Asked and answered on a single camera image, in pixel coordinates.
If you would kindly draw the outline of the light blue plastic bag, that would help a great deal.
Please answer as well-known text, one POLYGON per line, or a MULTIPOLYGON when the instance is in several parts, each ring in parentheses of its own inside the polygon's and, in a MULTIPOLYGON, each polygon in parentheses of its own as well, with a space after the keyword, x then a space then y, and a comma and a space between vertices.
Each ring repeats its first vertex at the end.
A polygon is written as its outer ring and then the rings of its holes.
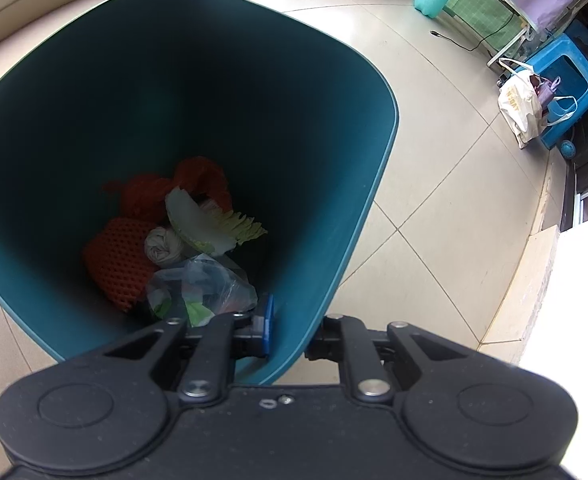
POLYGON ((547 126, 555 127, 564 122, 572 122, 578 111, 578 101, 574 96, 555 96, 548 105, 547 126))

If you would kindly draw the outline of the grey green plastic package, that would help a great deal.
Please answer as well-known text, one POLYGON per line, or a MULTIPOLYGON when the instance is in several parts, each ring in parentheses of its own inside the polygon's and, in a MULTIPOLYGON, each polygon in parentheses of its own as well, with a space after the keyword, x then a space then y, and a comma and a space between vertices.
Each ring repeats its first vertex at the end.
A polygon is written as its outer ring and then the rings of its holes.
POLYGON ((254 286, 217 259, 197 255, 157 271, 145 286, 149 307, 161 318, 187 320, 192 327, 207 325, 224 313, 256 307, 254 286))

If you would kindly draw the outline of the orange foam fruit net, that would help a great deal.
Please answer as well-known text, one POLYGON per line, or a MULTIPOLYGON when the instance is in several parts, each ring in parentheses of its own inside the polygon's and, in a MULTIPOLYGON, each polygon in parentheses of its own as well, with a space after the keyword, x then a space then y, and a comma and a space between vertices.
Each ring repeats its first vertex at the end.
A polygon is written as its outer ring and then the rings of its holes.
POLYGON ((118 217, 83 251, 88 272, 121 311, 143 299, 147 283, 159 270, 145 254, 145 240, 155 228, 154 222, 118 217))

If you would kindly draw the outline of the blue plastic stool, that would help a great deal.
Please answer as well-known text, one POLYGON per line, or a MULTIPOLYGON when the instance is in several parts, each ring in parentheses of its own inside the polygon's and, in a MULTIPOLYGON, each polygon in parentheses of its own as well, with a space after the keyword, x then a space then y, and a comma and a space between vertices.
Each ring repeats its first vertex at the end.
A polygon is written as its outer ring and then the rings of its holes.
POLYGON ((526 63, 544 78, 561 78, 555 96, 574 96, 578 101, 578 111, 572 122, 547 127, 540 133, 541 143, 552 150, 588 110, 588 28, 574 21, 558 38, 529 56, 526 63))

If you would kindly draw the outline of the small blue ball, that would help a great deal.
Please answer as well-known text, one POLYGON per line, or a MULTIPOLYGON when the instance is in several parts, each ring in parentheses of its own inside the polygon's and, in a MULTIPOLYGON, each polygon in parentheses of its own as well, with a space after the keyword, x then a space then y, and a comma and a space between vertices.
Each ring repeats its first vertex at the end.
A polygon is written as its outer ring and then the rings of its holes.
POLYGON ((563 140, 559 145, 559 151, 567 160, 571 160, 576 156, 576 146, 570 140, 563 140))

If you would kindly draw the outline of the cream tote bag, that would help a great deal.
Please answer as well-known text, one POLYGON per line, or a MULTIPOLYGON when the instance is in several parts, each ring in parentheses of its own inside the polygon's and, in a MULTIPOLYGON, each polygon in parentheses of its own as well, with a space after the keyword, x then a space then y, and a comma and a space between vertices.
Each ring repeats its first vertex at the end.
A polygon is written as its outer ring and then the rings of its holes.
POLYGON ((503 56, 498 63, 510 73, 499 90, 499 110, 522 150, 531 140, 538 138, 547 125, 537 94, 540 77, 533 66, 513 58, 503 56))

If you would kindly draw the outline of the white green leaf wrapper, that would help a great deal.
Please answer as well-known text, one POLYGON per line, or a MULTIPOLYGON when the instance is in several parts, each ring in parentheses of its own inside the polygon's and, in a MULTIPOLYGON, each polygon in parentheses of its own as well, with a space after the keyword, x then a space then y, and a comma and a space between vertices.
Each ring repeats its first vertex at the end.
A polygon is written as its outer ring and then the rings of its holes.
POLYGON ((265 235, 260 222, 233 210, 224 212, 213 200, 198 206, 187 191, 174 188, 165 198, 173 231, 198 252, 219 257, 265 235))

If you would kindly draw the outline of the white metal drying rack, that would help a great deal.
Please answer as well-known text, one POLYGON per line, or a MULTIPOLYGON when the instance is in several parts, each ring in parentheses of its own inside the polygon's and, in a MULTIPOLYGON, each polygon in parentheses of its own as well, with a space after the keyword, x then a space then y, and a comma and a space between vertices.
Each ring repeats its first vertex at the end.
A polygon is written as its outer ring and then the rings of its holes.
POLYGON ((455 40, 454 38, 451 38, 443 34, 442 32, 437 32, 437 30, 435 29, 432 29, 429 33, 431 34, 431 36, 450 42, 454 45, 454 47, 457 47, 465 52, 476 53, 483 51, 487 56, 486 66, 489 68, 489 70, 496 70, 499 58, 502 58, 503 56, 506 56, 510 53, 514 54, 518 52, 518 50, 522 49, 522 45, 524 44, 524 42, 528 41, 529 39, 532 39, 532 37, 535 35, 533 26, 530 25, 529 21, 527 21, 527 18, 525 18, 521 11, 518 11, 518 8, 510 0, 499 1, 503 3, 503 6, 506 6, 514 14, 518 15, 518 17, 522 21, 520 32, 518 32, 511 40, 509 40, 509 42, 507 42, 499 50, 492 49, 492 47, 489 46, 487 41, 487 38, 495 34, 495 32, 491 32, 489 35, 486 35, 485 37, 478 36, 477 32, 474 32, 474 29, 472 29, 469 25, 466 25, 463 21, 461 21, 460 18, 458 18, 458 16, 449 14, 449 12, 446 10, 446 6, 445 9, 436 16, 436 18, 438 18, 440 14, 447 14, 449 18, 453 18, 454 21, 462 23, 467 29, 469 29, 469 32, 472 32, 476 36, 476 39, 472 44, 461 44, 460 41, 455 40))

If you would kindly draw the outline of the green hanging cloth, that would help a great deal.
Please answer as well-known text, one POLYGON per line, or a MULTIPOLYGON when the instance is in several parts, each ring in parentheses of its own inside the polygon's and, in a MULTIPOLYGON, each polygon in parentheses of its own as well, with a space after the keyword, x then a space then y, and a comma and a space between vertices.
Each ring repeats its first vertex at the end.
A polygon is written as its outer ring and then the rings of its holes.
POLYGON ((522 21, 499 0, 449 0, 446 10, 458 16, 480 37, 487 38, 492 49, 499 50, 521 30, 522 21))

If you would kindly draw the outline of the white pink tissue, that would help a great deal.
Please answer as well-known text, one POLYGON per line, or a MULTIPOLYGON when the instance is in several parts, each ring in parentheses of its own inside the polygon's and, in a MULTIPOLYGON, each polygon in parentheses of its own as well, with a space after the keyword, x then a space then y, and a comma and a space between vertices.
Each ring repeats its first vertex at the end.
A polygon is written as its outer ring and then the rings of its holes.
POLYGON ((156 266, 167 268, 183 259, 183 242, 172 229, 158 226, 147 234, 144 252, 147 259, 156 266))

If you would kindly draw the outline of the dark teal trash bin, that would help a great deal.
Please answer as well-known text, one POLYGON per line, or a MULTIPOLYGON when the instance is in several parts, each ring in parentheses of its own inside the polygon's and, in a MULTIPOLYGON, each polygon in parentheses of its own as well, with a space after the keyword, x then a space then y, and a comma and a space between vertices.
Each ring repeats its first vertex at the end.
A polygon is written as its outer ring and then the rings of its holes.
POLYGON ((111 185, 205 157, 266 234, 233 252, 275 300, 272 349, 301 356, 341 281, 399 125, 359 52, 246 0, 108 0, 0 80, 0 305, 56 360, 149 324, 121 312, 82 252, 116 217, 111 185))

